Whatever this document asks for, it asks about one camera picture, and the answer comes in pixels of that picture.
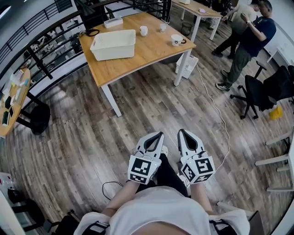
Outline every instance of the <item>black t-shirt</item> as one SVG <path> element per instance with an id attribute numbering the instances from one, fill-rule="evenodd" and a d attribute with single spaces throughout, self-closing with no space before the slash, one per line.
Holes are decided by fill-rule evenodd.
<path id="1" fill-rule="evenodd" d="M 240 44 L 252 57 L 257 57 L 260 50 L 264 48 L 275 35 L 277 29 L 273 19 L 266 17 L 259 17 L 252 23 L 266 36 L 266 40 L 261 42 L 248 27 L 241 36 Z"/>

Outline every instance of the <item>yellow object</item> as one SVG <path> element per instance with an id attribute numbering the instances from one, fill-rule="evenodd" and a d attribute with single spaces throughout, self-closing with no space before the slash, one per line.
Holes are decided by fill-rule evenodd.
<path id="1" fill-rule="evenodd" d="M 280 106 L 276 107 L 273 111 L 270 112 L 270 119 L 271 120 L 276 120 L 283 116 L 283 111 Z"/>

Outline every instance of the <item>coffee cup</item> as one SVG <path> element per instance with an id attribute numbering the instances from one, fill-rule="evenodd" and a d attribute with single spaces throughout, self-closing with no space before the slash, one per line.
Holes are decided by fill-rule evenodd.
<path id="1" fill-rule="evenodd" d="M 160 32 L 164 33 L 166 30 L 166 24 L 160 24 Z"/>
<path id="2" fill-rule="evenodd" d="M 179 46 L 180 44 L 185 44 L 187 41 L 183 39 L 182 36 L 178 34 L 173 34 L 171 36 L 171 43 L 173 46 Z"/>
<path id="3" fill-rule="evenodd" d="M 147 26 L 141 26 L 140 27 L 140 34 L 143 36 L 143 37 L 145 37 L 145 36 L 147 36 L 147 34 L 148 34 L 148 27 Z"/>

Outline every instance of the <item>wooden floor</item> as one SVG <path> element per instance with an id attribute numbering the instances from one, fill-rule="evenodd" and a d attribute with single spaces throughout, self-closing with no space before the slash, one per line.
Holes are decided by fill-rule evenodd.
<path id="1" fill-rule="evenodd" d="M 180 30 L 181 11 L 173 7 L 171 25 Z M 186 12 L 185 21 L 193 17 Z M 221 23 L 213 41 L 207 23 L 200 23 L 197 48 L 192 54 L 199 58 L 199 70 L 217 106 L 221 109 L 230 134 L 230 154 L 219 171 L 206 182 L 211 203 L 218 201 L 250 211 L 259 210 L 267 234 L 285 213 L 292 193 L 268 193 L 270 186 L 289 186 L 287 172 L 276 172 L 282 164 L 256 167 L 254 162 L 281 155 L 282 143 L 265 146 L 265 141 L 286 133 L 294 125 L 294 114 L 288 100 L 279 102 L 283 116 L 269 119 L 269 111 L 259 112 L 253 119 L 250 110 L 240 120 L 245 104 L 231 100 L 230 94 L 242 93 L 244 75 L 257 71 L 255 59 L 243 70 L 229 92 L 215 88 L 221 81 L 220 70 L 229 69 L 231 61 L 214 57 L 211 51 L 230 34 Z M 266 62 L 262 51 L 258 60 Z M 189 80 L 173 85 L 175 64 L 156 63 L 113 83 L 110 88 L 122 112 L 117 118 L 103 91 L 96 87 L 88 67 L 84 67 L 40 99 L 51 108 L 48 129 L 40 136 L 17 124 L 0 150 L 0 171 L 9 172 L 18 189 L 34 199 L 51 221 L 60 220 L 74 209 L 81 218 L 90 211 L 100 211 L 108 200 L 102 194 L 107 181 L 127 180 L 128 160 L 140 137 L 163 131 L 164 144 L 174 161 L 179 159 L 177 132 L 188 129 L 200 137 L 213 156 L 216 167 L 227 153 L 227 135 L 217 111 L 207 96 L 195 68 Z M 274 69 L 268 65 L 259 79 L 264 80 Z M 109 196 L 119 189 L 107 185 Z"/>

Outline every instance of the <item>hand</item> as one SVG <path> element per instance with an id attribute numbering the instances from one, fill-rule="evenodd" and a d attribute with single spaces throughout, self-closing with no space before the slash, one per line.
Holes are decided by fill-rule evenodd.
<path id="1" fill-rule="evenodd" d="M 241 16 L 240 16 L 240 17 L 241 17 L 241 19 L 244 20 L 245 22 L 250 21 L 250 20 L 249 20 L 249 17 L 246 16 L 244 13 L 241 13 Z"/>

